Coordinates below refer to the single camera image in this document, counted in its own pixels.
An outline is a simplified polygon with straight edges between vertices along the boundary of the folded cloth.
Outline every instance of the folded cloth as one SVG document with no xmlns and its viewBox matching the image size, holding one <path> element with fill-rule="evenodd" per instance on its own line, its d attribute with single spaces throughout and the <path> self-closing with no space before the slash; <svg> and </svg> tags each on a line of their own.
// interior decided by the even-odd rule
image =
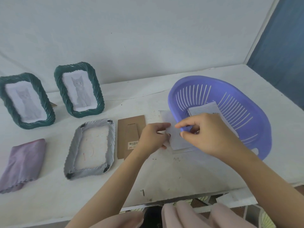
<svg viewBox="0 0 304 228">
<path fill-rule="evenodd" d="M 20 190 L 38 178 L 45 154 L 45 140 L 38 139 L 11 149 L 9 163 L 0 178 L 0 193 Z"/>
</svg>

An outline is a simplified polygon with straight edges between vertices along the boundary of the cat picture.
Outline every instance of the cat picture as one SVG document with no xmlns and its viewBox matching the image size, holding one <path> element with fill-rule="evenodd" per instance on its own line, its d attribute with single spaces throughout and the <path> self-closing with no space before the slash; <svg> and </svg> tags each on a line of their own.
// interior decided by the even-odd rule
<svg viewBox="0 0 304 228">
<path fill-rule="evenodd" d="M 91 99 L 84 87 L 82 76 L 75 79 L 72 77 L 72 81 L 76 88 L 78 107 L 91 106 Z"/>
<path fill-rule="evenodd" d="M 24 119 L 25 120 L 34 120 L 41 118 L 41 111 L 36 107 L 34 104 L 30 94 L 29 90 L 16 90 L 18 96 L 21 98 L 22 103 L 24 104 Z"/>
</svg>

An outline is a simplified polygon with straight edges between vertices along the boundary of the blue curtain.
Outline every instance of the blue curtain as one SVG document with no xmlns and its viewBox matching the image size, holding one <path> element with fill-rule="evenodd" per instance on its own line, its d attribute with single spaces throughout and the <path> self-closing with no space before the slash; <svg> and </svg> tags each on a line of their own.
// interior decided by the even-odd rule
<svg viewBox="0 0 304 228">
<path fill-rule="evenodd" d="M 247 65 L 304 109 L 304 0 L 280 0 Z"/>
</svg>

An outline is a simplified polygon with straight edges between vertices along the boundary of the table surface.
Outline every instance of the table surface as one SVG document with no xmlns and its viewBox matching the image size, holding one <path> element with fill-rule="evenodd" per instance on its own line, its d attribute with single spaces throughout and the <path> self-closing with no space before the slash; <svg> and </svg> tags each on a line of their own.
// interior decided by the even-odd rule
<svg viewBox="0 0 304 228">
<path fill-rule="evenodd" d="M 59 92 L 50 93 L 50 101 L 58 105 L 54 108 L 56 121 L 33 130 L 19 128 L 1 103 L 0 174 L 6 168 L 12 146 L 45 138 L 47 150 L 38 180 L 17 192 L 0 195 L 0 227 L 70 219 L 123 162 L 117 160 L 115 146 L 115 161 L 106 174 L 67 180 L 63 165 L 75 129 L 87 121 L 111 118 L 117 124 L 118 119 L 137 115 L 145 115 L 147 123 L 160 122 L 159 111 L 169 109 L 167 97 L 171 87 L 189 75 L 227 81 L 261 107 L 269 118 L 273 139 L 265 163 L 290 183 L 304 179 L 304 112 L 246 65 L 104 84 L 101 90 L 105 109 L 100 115 L 74 118 L 66 111 Z M 213 157 L 201 152 L 159 150 L 144 163 L 124 207 L 244 187 L 245 182 L 236 172 Z"/>
</svg>

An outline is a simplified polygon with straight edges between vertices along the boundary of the white backdrop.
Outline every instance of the white backdrop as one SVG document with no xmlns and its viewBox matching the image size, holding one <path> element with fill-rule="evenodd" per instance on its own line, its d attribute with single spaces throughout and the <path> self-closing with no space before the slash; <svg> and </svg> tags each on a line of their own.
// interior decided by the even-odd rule
<svg viewBox="0 0 304 228">
<path fill-rule="evenodd" d="M 0 0 L 0 75 L 86 61 L 100 83 L 243 63 L 273 0 Z"/>
</svg>

